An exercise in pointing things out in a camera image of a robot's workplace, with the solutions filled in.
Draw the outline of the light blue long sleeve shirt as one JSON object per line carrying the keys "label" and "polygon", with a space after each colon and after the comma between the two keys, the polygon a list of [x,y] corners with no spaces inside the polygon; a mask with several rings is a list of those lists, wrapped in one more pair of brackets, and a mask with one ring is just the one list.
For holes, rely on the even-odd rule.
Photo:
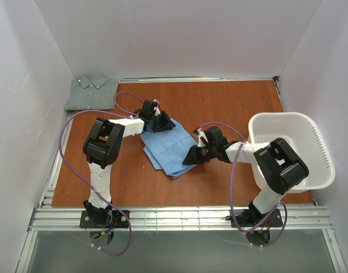
{"label": "light blue long sleeve shirt", "polygon": [[179,122],[174,119],[171,121],[175,124],[172,130],[158,133],[148,131],[141,134],[140,138],[154,169],[162,170],[167,176],[176,179],[196,166],[184,165],[183,161],[197,142]]}

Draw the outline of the grey long sleeve shirt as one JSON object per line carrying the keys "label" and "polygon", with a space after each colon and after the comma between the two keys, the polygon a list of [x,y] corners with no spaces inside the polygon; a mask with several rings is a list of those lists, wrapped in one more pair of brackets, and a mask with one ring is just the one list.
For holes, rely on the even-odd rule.
{"label": "grey long sleeve shirt", "polygon": [[69,98],[64,111],[112,110],[119,79],[101,77],[90,80],[83,76],[71,82]]}

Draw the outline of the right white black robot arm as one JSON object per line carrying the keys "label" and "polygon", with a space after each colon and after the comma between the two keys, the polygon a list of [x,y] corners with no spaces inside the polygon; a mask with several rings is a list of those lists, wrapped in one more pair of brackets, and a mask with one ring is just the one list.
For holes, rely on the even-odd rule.
{"label": "right white black robot arm", "polygon": [[256,165],[265,178],[265,187],[238,218],[256,226],[271,214],[281,199],[309,176],[309,168],[283,138],[268,143],[229,142],[217,126],[194,134],[198,144],[190,147],[184,165],[202,164],[211,159],[226,163]]}

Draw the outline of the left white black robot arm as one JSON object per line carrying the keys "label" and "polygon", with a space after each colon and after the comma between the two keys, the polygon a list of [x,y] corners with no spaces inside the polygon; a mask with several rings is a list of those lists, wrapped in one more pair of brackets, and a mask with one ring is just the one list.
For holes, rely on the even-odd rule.
{"label": "left white black robot arm", "polygon": [[91,193],[83,202],[83,227],[105,228],[117,225],[122,214],[114,212],[110,194],[110,176],[122,140],[145,132],[169,131],[176,125],[160,109],[157,100],[145,100],[142,108],[127,118],[109,121],[97,118],[83,145],[90,171]]}

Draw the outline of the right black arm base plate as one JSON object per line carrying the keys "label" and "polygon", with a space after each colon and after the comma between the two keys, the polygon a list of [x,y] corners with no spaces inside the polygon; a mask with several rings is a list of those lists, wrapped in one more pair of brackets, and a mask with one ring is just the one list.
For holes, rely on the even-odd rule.
{"label": "right black arm base plate", "polygon": [[[225,220],[230,222],[231,227],[233,228],[236,227],[235,222],[231,215],[226,216]],[[249,209],[245,209],[242,212],[240,212],[238,215],[236,215],[236,220],[241,228],[252,228],[253,226],[255,226],[256,224],[260,222],[260,220],[254,220],[253,218],[251,218],[251,216],[249,215]],[[260,225],[260,227],[270,227],[270,228],[271,227],[279,228],[282,226],[283,226],[283,219],[281,217],[279,209],[275,209],[272,212],[272,214],[269,216],[269,218]]]}

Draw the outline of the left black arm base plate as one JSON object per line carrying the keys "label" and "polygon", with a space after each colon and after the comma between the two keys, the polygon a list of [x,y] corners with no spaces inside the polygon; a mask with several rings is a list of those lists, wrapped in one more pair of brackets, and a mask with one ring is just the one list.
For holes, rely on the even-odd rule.
{"label": "left black arm base plate", "polygon": [[117,210],[110,210],[104,217],[98,217],[91,212],[83,211],[80,217],[79,227],[83,229],[109,229],[109,228],[128,228],[127,219],[130,217],[129,210],[123,210],[124,215]]}

